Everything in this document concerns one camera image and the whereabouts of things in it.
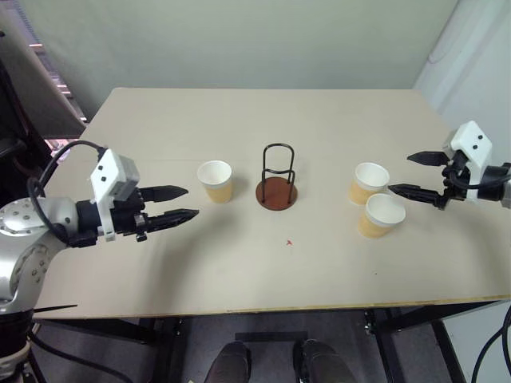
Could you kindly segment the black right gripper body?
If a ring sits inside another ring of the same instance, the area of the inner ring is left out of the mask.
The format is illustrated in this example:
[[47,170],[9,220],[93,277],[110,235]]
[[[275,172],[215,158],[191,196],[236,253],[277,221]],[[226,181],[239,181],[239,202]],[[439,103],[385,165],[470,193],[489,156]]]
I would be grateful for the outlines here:
[[470,170],[467,168],[468,157],[462,151],[456,151],[453,158],[442,170],[444,191],[438,201],[438,209],[444,210],[451,199],[466,199],[470,181]]

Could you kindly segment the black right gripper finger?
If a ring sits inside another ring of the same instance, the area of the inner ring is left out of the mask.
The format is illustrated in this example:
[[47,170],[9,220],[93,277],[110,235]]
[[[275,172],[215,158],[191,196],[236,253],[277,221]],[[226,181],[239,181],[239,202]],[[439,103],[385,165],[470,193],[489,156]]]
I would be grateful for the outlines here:
[[442,196],[437,191],[424,189],[418,185],[412,184],[389,185],[388,189],[394,194],[406,199],[421,203],[428,203],[436,208],[444,207]]
[[444,152],[422,151],[407,157],[408,160],[425,166],[446,166],[450,158]]

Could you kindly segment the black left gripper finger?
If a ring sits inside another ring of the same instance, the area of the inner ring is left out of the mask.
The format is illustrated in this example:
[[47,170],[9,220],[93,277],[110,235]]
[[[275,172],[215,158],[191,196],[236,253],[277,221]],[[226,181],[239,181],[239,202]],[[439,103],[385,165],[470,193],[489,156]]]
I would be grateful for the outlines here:
[[177,186],[164,185],[141,188],[140,194],[144,201],[160,203],[186,195],[188,190]]
[[180,226],[195,218],[199,214],[195,209],[176,209],[166,211],[162,215],[149,216],[146,219],[145,231],[152,233],[154,231],[163,231],[173,227]]

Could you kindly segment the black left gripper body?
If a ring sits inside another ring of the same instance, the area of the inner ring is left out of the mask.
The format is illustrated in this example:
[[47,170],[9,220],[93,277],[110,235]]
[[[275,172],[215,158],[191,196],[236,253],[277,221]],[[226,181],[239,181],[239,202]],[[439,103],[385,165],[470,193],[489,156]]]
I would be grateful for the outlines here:
[[145,212],[142,188],[135,188],[126,200],[115,199],[110,213],[116,234],[135,235],[137,242],[147,239],[149,215]]

